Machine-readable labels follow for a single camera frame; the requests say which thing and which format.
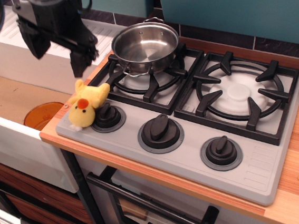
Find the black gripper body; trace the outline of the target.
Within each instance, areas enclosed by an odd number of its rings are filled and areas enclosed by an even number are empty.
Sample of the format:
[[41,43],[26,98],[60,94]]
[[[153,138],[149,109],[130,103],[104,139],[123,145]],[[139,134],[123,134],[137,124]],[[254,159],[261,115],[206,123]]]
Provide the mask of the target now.
[[98,39],[83,24],[82,16],[92,7],[82,0],[19,0],[14,6],[18,20],[37,29],[50,42],[67,49],[96,45]]

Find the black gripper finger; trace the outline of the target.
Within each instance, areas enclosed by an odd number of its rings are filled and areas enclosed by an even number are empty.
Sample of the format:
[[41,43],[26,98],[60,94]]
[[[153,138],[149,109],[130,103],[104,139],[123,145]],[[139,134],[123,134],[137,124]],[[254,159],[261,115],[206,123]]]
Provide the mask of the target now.
[[70,61],[75,78],[82,77],[87,67],[91,66],[92,62],[99,56],[96,45],[87,47],[75,46],[70,50]]
[[51,47],[51,42],[37,29],[30,27],[28,23],[17,21],[22,38],[34,57],[41,59]]

